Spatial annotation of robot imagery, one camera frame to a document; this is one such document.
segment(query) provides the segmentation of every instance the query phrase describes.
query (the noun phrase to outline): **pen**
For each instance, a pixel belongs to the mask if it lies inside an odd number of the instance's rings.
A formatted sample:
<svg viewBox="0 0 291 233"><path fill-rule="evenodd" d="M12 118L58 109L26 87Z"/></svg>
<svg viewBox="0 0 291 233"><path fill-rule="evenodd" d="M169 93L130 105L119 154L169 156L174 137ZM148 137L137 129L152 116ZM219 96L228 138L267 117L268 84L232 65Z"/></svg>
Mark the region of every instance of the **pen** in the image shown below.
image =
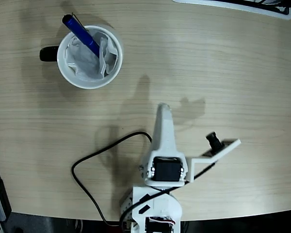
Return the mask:
<svg viewBox="0 0 291 233"><path fill-rule="evenodd" d="M99 57L99 45L94 41L88 31L77 22L72 15L65 15L63 17L63 24L97 57Z"/></svg>

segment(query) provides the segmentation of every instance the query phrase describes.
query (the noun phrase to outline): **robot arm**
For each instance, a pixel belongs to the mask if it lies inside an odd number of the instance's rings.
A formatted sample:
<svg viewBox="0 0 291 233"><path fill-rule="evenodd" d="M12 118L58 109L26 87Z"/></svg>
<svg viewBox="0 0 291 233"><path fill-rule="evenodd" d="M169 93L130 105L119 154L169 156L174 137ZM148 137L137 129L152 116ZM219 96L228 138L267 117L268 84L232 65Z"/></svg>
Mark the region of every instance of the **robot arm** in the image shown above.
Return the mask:
<svg viewBox="0 0 291 233"><path fill-rule="evenodd" d="M177 151L171 110L161 103L157 109L153 139L140 165L146 186L134 186L121 205L121 213L160 189L181 187L185 181L194 181L196 163L214 163L236 148L241 142L224 140L210 133L206 137L211 149L198 158L186 159ZM163 194L134 208L126 218L131 233L180 233L182 207L172 194Z"/></svg>

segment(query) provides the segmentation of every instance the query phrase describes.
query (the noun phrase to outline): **mug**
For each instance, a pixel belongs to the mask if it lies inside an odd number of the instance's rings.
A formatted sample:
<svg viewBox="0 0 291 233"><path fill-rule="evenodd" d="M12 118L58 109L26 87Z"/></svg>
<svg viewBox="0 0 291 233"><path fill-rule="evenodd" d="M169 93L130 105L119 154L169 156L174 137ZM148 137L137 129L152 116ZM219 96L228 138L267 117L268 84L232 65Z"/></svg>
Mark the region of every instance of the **mug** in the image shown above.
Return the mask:
<svg viewBox="0 0 291 233"><path fill-rule="evenodd" d="M118 72L120 71L122 63L123 63L123 54L124 54L123 42L120 36L118 35L118 33L110 26L98 24L98 25L87 25L84 27L87 29L95 29L97 31L101 31L107 34L116 45L116 48L118 51L118 59L113 71L110 74L106 75L101 80L92 80L92 81L81 80L76 77L75 71L71 67L69 67L65 62L65 50L68 47L68 44L71 38L74 37L74 34L72 32L70 32L63 38L59 46L49 46L49 47L42 48L40 50L40 60L43 62L56 62L57 61L57 65L61 74L72 85L77 86L82 89L97 89L110 83L113 79L115 79Z"/></svg>

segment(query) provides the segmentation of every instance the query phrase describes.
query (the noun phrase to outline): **black mug handle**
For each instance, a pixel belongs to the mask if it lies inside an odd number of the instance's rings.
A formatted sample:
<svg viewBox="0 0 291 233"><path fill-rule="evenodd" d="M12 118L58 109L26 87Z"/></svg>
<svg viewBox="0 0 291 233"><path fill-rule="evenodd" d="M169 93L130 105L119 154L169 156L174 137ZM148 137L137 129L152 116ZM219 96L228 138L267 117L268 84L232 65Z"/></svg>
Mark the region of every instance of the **black mug handle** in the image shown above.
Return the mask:
<svg viewBox="0 0 291 233"><path fill-rule="evenodd" d="M42 62L56 62L59 46L48 46L40 50L40 60Z"/></svg>

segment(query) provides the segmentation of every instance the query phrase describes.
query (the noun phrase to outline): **wire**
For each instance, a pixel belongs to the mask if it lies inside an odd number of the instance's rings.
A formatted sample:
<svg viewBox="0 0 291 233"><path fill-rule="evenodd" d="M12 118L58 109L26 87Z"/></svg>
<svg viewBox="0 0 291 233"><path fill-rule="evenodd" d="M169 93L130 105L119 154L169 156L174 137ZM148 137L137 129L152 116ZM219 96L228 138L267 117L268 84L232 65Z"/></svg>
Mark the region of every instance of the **wire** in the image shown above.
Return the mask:
<svg viewBox="0 0 291 233"><path fill-rule="evenodd" d="M160 219L156 219L156 218L153 218L153 217L149 217L149 219L151 219L154 222L169 223L169 224L171 224L173 226L176 224L176 222L171 220L171 219L162 219L162 220L160 220Z"/></svg>
<svg viewBox="0 0 291 233"><path fill-rule="evenodd" d="M266 0L259 1L258 4L264 3Z"/></svg>
<svg viewBox="0 0 291 233"><path fill-rule="evenodd" d="M90 158L93 158L94 156L99 155L99 154L101 154L101 153L103 153L103 152L105 152L105 151L111 149L112 147L115 147L116 145L120 144L120 143L123 142L123 141L125 141L125 140L127 140L127 139L129 139L129 138L131 138L131 137L134 137L134 136L136 136L136 135L141 135L141 134L142 134L142 135L145 135L145 136L149 139L150 142L152 141L151 136L150 136L149 134L147 134L146 132L134 132L134 133L131 133L131 134L129 134L129 135L127 135L127 136L125 136L125 137L123 137L123 138L121 138L121 139L119 139L119 140L113 142L111 145L108 145L108 146L102 148L101 150L98 150L98 151L95 152L95 153L92 153L92 154L90 154L90 155L87 155L87 156L85 156L85 157L79 159L79 160L76 161L76 162L72 165L72 167L71 167L71 174L72 174L72 177L73 177L74 180L77 182L77 184L80 186L80 188L81 188L81 189L82 189L82 190L87 194L87 196L90 198L90 200L94 203L95 207L97 208L97 210L98 210L98 212L99 212L99 215L100 215L101 219L102 219L102 220L103 220L103 221L104 221L108 226L111 226L111 227L117 227L118 225L110 225L110 224L107 222L106 218L104 217L104 215L103 215L103 213L102 213L102 211L101 211L99 205L97 204L97 202L95 201L95 199L93 198L93 196L92 196L92 195L90 194L90 192L85 188L85 186L82 184L82 182L77 178L74 169L76 168L76 166L77 166L78 164L82 163L83 161L88 160L88 159L90 159Z"/></svg>
<svg viewBox="0 0 291 233"><path fill-rule="evenodd" d="M147 197L146 199L143 199L142 201L139 201L139 202L133 204L133 205L130 206L126 211L123 212L123 214L121 215L120 220L119 220L119 225L110 225L110 224L107 222L106 218L104 217L104 215L103 215L103 213L102 213L102 211L101 211L101 209L100 209L98 203L95 201L95 199L94 199L93 196L90 194L90 192L85 188L85 186L82 184L82 182L77 178L74 169L76 168L76 166L77 166L78 164L84 162L85 160L88 160L88 159L90 159L90 158L93 158L94 156L99 155L99 154L101 154L101 153L103 153L103 152L105 152L105 151L107 151L107 150L109 150L109 149L115 147L116 145L120 144L121 142L123 142L123 141L125 141L125 140L127 140L127 139L129 139L129 138L131 138L131 137L134 137L134 136L136 136L136 135L144 135L144 136L146 136L146 137L149 139L150 142L152 142L152 138L151 138L151 136L150 136L149 134L147 134L146 132L142 132L142 131L140 131L140 132L134 132L134 133L131 133L131 134L129 134L129 135L127 135L127 136L125 136L125 137L123 137L123 138L121 138L121 139L119 139L119 140L113 142L112 144L110 144L110 145L108 145L108 146L106 146L106 147L104 147L104 148L102 148L102 149L96 151L95 153L92 153L92 154L90 154L90 155L87 155L87 156L85 156L85 157L79 159L79 160L76 161L76 162L72 165L72 167L71 167L71 174L72 174L72 177L73 177L74 180L77 182L77 184L80 186L80 188L81 188L81 189L82 189L82 190L87 194L87 196L90 198L90 200L94 203L95 207L97 208L97 211L99 212L99 215L100 215L101 219L102 219L102 220L105 222L105 224L107 224L108 226L111 226L111 227L118 227L118 226L120 226L121 229L122 229L122 232L123 232L123 233L125 232L125 230L124 230L124 228L123 228L123 222L124 222L124 219L125 219L125 217L127 216L127 214L128 214L129 212L131 212L131 211L132 211L134 208L136 208L137 206L139 206L139 205L141 205L141 204L143 204L143 203L145 203L145 202L147 202L147 201L149 201L149 200L151 200L151 199L153 199L153 198L159 197L159 196L161 196L161 195L163 195L163 194L169 194L171 191L174 191L174 190L176 190L176 189L178 189L178 188L180 188L180 187L172 187L172 188L168 188L168 189L162 190L162 191L160 191L159 193L156 193L156 194L154 194L154 195L152 195L152 196ZM206 167L205 169L203 169L202 171L200 171L199 173L197 173L197 174L194 176L194 180L197 179L198 177L200 177L201 175L203 175L204 173L206 173L208 170L210 170L210 169L215 165L215 163L216 163L216 162L210 164L208 167Z"/></svg>
<svg viewBox="0 0 291 233"><path fill-rule="evenodd" d="M194 180L197 179L198 177L200 177L201 175L203 175L204 173L206 173L207 171L209 171L209 170L210 170L210 169L215 165L215 163L216 163L216 162L210 164L210 165L207 166L205 169L203 169L203 170L201 170L199 173L197 173L197 174L194 176ZM161 196L161 195L163 195L163 194L169 194L169 192L174 191L174 190L176 190L176 189L178 189L178 188L180 188L180 187L172 187L172 188L165 189L165 190L163 190L163 191L161 191L161 192L159 192L159 193L156 193L156 194L154 194L154 195L152 195L152 196L149 196L149 197L147 197L147 198L145 198L145 199L143 199L143 200L140 200L139 202L136 202L135 204L131 205L131 206L130 206L126 211L124 211L124 212L122 213L122 215L121 215L121 217L120 217L120 227L121 227L121 229L122 229L122 232L123 232L123 233L125 232L125 229L123 228L123 222L124 222L124 219L125 219L125 217L127 216L127 214L128 214L129 212L131 212L134 208L136 208L137 206L139 206L139 205L141 205L141 204L143 204L143 203L145 203L145 202L147 202L147 201L149 201L149 200L152 200L153 198L157 198L157 197L159 197L159 196Z"/></svg>

